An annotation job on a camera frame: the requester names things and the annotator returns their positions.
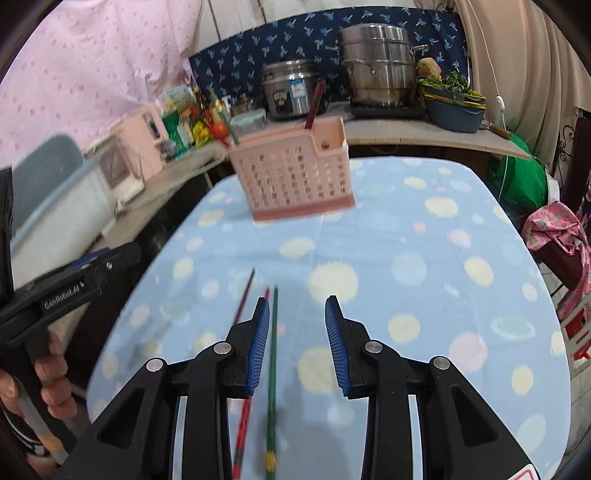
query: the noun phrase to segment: plastic container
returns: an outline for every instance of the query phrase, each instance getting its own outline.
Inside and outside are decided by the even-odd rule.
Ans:
[[[355,205],[340,116],[247,135],[229,151],[255,220],[313,215]]]
[[[452,132],[475,134],[484,119],[486,109],[477,109],[456,103],[444,103],[425,98],[425,107],[431,121]]]
[[[41,202],[57,190],[83,163],[84,156],[76,143],[67,135],[56,135],[12,169],[13,235]]]
[[[79,258],[115,222],[115,201],[99,160],[78,168],[16,231],[11,241],[15,288]]]
[[[265,120],[267,118],[267,112],[264,108],[259,108],[253,112],[240,113],[232,117],[230,121],[230,127],[234,130],[234,133],[242,137],[254,132],[258,132],[265,128]]]

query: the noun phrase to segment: light blue tablecloth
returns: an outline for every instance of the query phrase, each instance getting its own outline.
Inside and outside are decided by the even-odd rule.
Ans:
[[[402,356],[449,356],[548,475],[567,442],[569,370],[552,301],[517,231],[460,164],[350,164],[356,207],[324,216],[257,225],[238,179],[217,184],[123,309],[90,382],[91,417],[147,359],[182,361],[224,339],[254,266],[243,319],[265,286],[279,286],[278,479],[360,478],[367,402],[337,387],[324,326],[331,294]],[[267,378],[264,369],[245,480],[263,478]],[[232,444],[239,416],[232,403]],[[415,458],[420,478],[418,448]]]

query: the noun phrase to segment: navy blue curtain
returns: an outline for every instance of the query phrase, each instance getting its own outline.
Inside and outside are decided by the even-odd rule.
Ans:
[[[433,57],[446,75],[467,76],[466,34],[453,12],[403,7],[339,8],[285,18],[223,40],[189,58],[195,80],[204,90],[236,99],[241,93],[259,95],[261,71],[284,60],[314,60],[326,78],[331,101],[348,100],[345,72],[337,52],[339,30],[360,23],[386,23],[406,28],[414,44],[429,45],[422,55]]]

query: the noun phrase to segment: metal screw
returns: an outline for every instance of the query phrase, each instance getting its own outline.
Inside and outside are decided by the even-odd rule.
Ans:
[[[435,358],[435,360],[433,360],[433,365],[435,365],[439,370],[447,370],[451,366],[451,363],[444,356],[438,356]]]
[[[380,342],[375,342],[375,341],[371,340],[370,342],[367,342],[365,344],[365,349],[369,353],[380,353],[384,349],[384,347],[382,346],[382,344]]]
[[[146,364],[146,368],[151,372],[157,372],[164,366],[164,362],[160,358],[153,358]]]
[[[230,353],[230,350],[232,350],[232,345],[227,342],[219,342],[213,347],[213,351],[218,355],[226,355],[226,353]]]

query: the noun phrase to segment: stainless steel pot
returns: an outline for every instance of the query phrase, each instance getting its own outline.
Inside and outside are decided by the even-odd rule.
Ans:
[[[284,120],[308,115],[320,78],[312,60],[282,61],[264,67],[261,86],[270,117]],[[326,104],[322,101],[319,113],[325,110]]]
[[[372,106],[409,106],[415,98],[417,71],[408,31],[385,24],[353,25],[339,33],[341,63],[351,100]]]

